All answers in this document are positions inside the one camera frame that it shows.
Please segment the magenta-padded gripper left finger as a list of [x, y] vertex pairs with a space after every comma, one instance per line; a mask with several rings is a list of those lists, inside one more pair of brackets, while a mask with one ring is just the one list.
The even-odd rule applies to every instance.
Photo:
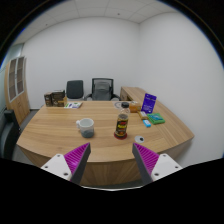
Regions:
[[79, 185], [90, 153], [90, 144], [86, 143], [65, 155], [56, 154], [42, 166], [42, 169]]

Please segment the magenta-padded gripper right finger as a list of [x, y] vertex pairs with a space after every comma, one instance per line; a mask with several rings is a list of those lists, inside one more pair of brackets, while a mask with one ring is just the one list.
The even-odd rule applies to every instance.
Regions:
[[137, 162], [144, 185], [182, 169], [168, 154], [157, 154], [137, 143], [133, 144], [132, 153]]

